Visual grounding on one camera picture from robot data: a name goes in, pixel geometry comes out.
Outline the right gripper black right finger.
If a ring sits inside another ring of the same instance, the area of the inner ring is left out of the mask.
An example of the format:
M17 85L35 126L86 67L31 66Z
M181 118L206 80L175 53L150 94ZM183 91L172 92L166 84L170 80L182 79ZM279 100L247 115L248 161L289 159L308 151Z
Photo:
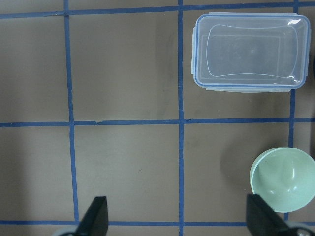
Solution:
M247 195L246 225L252 236L298 236L258 194Z

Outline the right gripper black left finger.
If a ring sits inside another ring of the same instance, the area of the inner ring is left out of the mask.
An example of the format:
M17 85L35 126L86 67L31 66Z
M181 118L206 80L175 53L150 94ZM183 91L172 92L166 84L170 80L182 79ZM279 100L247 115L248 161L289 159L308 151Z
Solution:
M106 196L95 197L75 231L76 236L105 236L108 231Z

